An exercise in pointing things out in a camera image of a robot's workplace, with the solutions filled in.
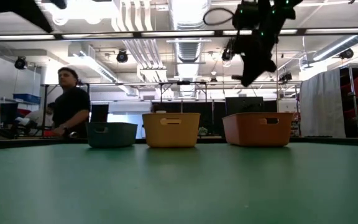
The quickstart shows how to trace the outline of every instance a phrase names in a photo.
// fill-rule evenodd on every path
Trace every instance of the orange basket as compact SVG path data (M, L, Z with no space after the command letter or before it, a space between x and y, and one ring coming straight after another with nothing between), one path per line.
M293 113L238 113L223 118L226 141L238 146L285 146Z
M146 143L150 147L194 147L199 113L143 114Z

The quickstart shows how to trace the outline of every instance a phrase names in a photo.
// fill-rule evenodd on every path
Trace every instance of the black shirt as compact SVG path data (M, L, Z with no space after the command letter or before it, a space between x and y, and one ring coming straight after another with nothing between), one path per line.
M53 123L55 127L59 127L66 121L71 119L81 110L91 110L90 96L84 90L74 87L55 100L55 108L53 110ZM86 119L80 124L69 129L69 133L77 132L79 138L86 138L86 124L89 119Z

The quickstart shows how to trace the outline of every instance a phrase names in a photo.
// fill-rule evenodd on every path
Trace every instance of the plastic storage bin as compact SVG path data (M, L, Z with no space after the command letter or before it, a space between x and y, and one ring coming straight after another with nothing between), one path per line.
M135 144L137 124L92 122L86 124L91 147L127 147Z
M226 141L238 146L285 146L293 113L238 113L223 118Z
M146 143L150 147L194 147L199 113L143 114Z
M14 99L23 100L26 103L33 103L33 104L40 104L41 97L34 96L31 94L20 93L20 94L13 94Z

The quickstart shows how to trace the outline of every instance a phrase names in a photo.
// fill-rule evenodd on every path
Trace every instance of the white curtain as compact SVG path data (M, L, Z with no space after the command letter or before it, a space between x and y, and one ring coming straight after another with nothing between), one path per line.
M303 81L300 89L302 136L345 138L340 69Z

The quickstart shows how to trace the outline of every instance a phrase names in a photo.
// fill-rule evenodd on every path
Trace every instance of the table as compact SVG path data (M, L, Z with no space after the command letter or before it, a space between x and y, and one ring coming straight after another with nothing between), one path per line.
M358 223L358 146L0 149L0 223Z

